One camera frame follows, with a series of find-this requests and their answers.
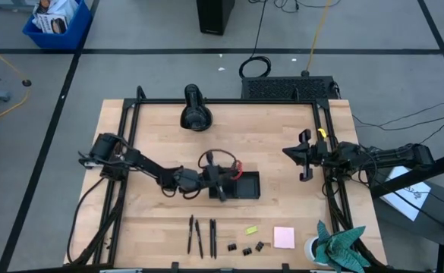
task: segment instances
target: plant leaf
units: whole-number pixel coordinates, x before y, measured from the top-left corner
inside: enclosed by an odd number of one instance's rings
[[[321,220],[318,221],[318,246],[325,243],[327,240],[329,240],[330,237],[331,236],[329,235],[325,224],[321,222]]]
[[[348,268],[357,273],[364,273],[364,268],[349,252],[349,249],[338,248],[334,253],[330,253],[329,257],[344,268]]]
[[[335,237],[331,237],[326,245],[328,246],[327,253],[334,253],[335,251],[338,251],[338,249],[344,249],[342,243],[340,243]]]
[[[329,256],[326,254],[326,245],[321,245],[316,248],[315,262],[328,263]]]
[[[343,248],[349,248],[353,242],[358,239],[365,231],[365,227],[356,227],[349,231],[335,234],[333,237],[340,242]]]
[[[358,261],[358,263],[363,266],[367,267],[370,266],[370,263],[358,252],[348,249],[349,253]]]
[[[332,260],[329,260],[327,263],[329,266],[331,266],[333,269],[335,269],[335,271],[337,273],[342,273],[342,267],[339,264],[337,264],[336,262],[333,262]]]

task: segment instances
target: yellow label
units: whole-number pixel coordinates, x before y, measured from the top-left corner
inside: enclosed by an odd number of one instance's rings
[[[249,227],[245,230],[245,235],[250,235],[255,232],[257,232],[257,226]]]
[[[318,129],[318,131],[321,133],[321,135],[323,136],[323,139],[325,139],[327,137],[326,132],[323,128]]]

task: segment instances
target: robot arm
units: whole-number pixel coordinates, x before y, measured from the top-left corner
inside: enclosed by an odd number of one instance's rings
[[[183,166],[164,168],[139,150],[129,146],[123,138],[111,133],[101,133],[88,155],[81,156],[78,161],[86,168],[92,164],[103,165],[101,177],[121,180],[127,171],[141,171],[152,177],[163,192],[175,193],[178,190],[183,193],[185,199],[194,198],[194,196],[186,197],[186,194],[200,192],[207,187],[215,187],[220,201],[226,201],[222,186],[233,183],[235,177],[239,175],[235,163],[230,168],[214,165],[211,152],[206,153],[208,165],[202,167],[201,174]]]
[[[308,143],[310,138],[311,131],[306,129],[299,135],[298,146],[282,150],[296,165],[304,167],[300,176],[301,181],[313,178],[311,165],[327,167],[331,169],[331,174],[335,178],[347,180],[357,171],[395,166],[425,168],[434,164],[429,148],[421,144],[408,144],[397,149],[380,150],[364,149],[357,144],[341,142],[334,151],[328,152],[325,141],[319,140],[310,146]]]

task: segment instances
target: potted plant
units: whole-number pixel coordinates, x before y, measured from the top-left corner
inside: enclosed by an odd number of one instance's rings
[[[364,273],[363,267],[370,266],[370,263],[360,253],[350,248],[364,231],[365,227],[356,227],[329,235],[324,223],[319,221],[318,237],[306,241],[304,252],[311,262],[331,266],[338,273],[342,268]]]

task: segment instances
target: black box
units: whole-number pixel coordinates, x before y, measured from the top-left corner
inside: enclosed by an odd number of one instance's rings
[[[338,99],[339,90],[331,76],[246,77],[242,79],[242,99]]]
[[[258,171],[244,171],[240,178],[233,183],[225,184],[223,191],[227,199],[259,199],[260,178]],[[219,195],[215,188],[210,187],[208,194],[211,199],[218,199]]]
[[[223,35],[235,0],[197,0],[200,31]]]

